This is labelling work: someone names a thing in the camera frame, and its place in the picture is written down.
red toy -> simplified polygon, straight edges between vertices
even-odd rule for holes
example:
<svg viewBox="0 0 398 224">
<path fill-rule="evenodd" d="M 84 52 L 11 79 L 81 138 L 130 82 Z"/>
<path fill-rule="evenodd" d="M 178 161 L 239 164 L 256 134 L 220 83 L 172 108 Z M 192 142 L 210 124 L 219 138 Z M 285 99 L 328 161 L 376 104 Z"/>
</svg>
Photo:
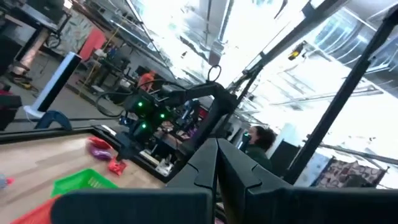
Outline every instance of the red toy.
<svg viewBox="0 0 398 224">
<path fill-rule="evenodd" d="M 123 161 L 117 161 L 116 157 L 114 157 L 108 164 L 108 169 L 117 175 L 122 175 L 126 167 L 127 164 L 125 164 Z"/>
<path fill-rule="evenodd" d="M 98 149 L 112 149 L 112 146 L 108 144 L 105 140 L 97 138 L 97 137 L 90 137 L 88 138 L 92 146 L 98 148 Z"/>
</svg>

metal rod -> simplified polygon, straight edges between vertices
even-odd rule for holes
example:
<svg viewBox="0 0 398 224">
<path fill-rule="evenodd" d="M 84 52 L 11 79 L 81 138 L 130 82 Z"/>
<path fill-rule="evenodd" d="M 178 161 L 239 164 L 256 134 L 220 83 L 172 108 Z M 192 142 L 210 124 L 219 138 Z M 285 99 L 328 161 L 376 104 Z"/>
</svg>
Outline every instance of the metal rod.
<svg viewBox="0 0 398 224">
<path fill-rule="evenodd" d="M 208 41 L 208 36 L 209 36 L 209 23 L 210 23 L 210 13 L 211 13 L 211 4 L 213 3 L 213 0 L 208 0 L 208 6 L 207 6 L 207 17 L 206 17 L 206 37 L 205 37 L 205 46 L 207 45 Z"/>
<path fill-rule="evenodd" d="M 365 153 L 365 152 L 358 152 L 358 151 L 354 151 L 351 149 L 345 149 L 343 147 L 339 147 L 339 146 L 331 146 L 331 145 L 327 145 L 327 144 L 319 144 L 320 147 L 324 147 L 326 149 L 333 149 L 339 152 L 345 152 L 347 154 L 351 154 L 351 155 L 355 155 L 355 156 L 361 156 L 365 159 L 374 159 L 380 162 L 385 162 L 386 164 L 392 164 L 392 165 L 397 165 L 398 166 L 398 159 L 391 159 L 388 157 L 384 157 L 384 156 L 378 156 L 378 155 L 372 155 L 369 153 Z"/>
<path fill-rule="evenodd" d="M 371 95 L 378 95 L 383 94 L 380 90 L 362 90 L 357 91 L 351 94 L 351 97 L 357 96 L 371 96 Z M 332 100 L 336 96 L 335 93 L 329 93 L 328 95 L 313 95 L 313 96 L 304 96 L 300 98 L 291 99 L 290 101 L 285 101 L 282 103 L 270 103 L 269 106 L 285 106 L 291 104 L 301 104 L 301 103 L 309 103 L 314 101 L 324 101 L 324 100 Z"/>
<path fill-rule="evenodd" d="M 287 175 L 284 177 L 286 182 L 294 184 L 299 175 L 303 172 L 305 166 L 313 156 L 314 152 L 317 150 L 317 147 L 322 142 L 322 139 L 327 134 L 341 109 L 343 109 L 348 98 L 351 96 L 352 92 L 354 92 L 354 89 L 361 81 L 362 76 L 365 74 L 365 71 L 371 64 L 371 60 L 374 59 L 369 59 L 369 56 L 372 55 L 372 53 L 387 40 L 388 36 L 395 28 L 397 22 L 394 20 L 394 16 L 398 14 L 397 9 L 398 8 L 395 7 L 392 14 L 384 20 L 366 47 L 361 58 L 349 73 L 347 79 L 342 84 L 333 101 L 330 103 L 320 122 L 317 124 L 311 136 L 308 138 L 308 141 L 305 143 L 303 149 L 293 161 L 293 164 L 290 167 Z"/>
<path fill-rule="evenodd" d="M 309 1 L 303 8 L 305 19 L 299 23 L 289 34 L 287 34 L 273 49 L 268 53 L 260 52 L 261 59 L 251 69 L 243 72 L 243 75 L 249 78 L 248 84 L 238 97 L 238 105 L 242 102 L 244 96 L 248 93 L 250 86 L 256 80 L 261 70 L 282 52 L 287 50 L 294 43 L 306 36 L 309 32 L 319 26 L 325 19 L 333 15 L 347 0 L 325 0 L 316 9 L 314 9 Z M 219 126 L 219 131 L 222 132 L 224 126 L 232 117 L 233 112 L 228 114 Z"/>
</svg>

green plastic basket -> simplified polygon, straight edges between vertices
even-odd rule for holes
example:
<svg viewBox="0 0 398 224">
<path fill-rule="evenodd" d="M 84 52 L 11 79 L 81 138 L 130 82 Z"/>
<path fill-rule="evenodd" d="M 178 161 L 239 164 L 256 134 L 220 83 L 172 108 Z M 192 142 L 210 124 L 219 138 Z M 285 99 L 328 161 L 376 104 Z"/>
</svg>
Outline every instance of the green plastic basket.
<svg viewBox="0 0 398 224">
<path fill-rule="evenodd" d="M 85 169 L 76 174 L 56 180 L 51 197 L 66 194 L 71 190 L 98 188 L 115 189 L 117 187 L 118 186 L 93 169 Z"/>
</svg>

wooden table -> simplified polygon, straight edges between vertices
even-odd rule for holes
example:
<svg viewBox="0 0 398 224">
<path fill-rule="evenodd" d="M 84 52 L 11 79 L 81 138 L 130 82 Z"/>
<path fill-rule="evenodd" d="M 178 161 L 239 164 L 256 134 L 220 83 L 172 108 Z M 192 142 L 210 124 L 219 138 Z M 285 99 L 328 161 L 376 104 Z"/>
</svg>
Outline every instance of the wooden table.
<svg viewBox="0 0 398 224">
<path fill-rule="evenodd" d="M 122 176 L 85 150 L 90 134 L 0 145 L 0 173 L 15 182 L 0 190 L 0 223 L 10 223 L 50 198 L 54 180 L 91 168 L 125 188 L 161 188 L 164 184 L 127 161 Z"/>
</svg>

white pillar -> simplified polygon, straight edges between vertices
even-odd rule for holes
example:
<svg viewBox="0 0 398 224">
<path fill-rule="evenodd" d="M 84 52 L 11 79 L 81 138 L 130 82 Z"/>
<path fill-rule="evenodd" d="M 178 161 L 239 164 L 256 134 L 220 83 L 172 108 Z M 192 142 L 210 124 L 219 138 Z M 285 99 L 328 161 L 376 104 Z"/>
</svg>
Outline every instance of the white pillar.
<svg viewBox="0 0 398 224">
<path fill-rule="evenodd" d="M 35 100 L 32 106 L 24 106 L 26 113 L 41 118 L 44 113 L 50 108 L 52 102 L 58 96 L 63 86 L 67 83 L 69 77 L 73 74 L 79 65 L 81 58 L 79 55 L 69 52 L 63 59 L 60 66 L 57 68 L 51 79 L 45 85 L 39 97 Z"/>
</svg>

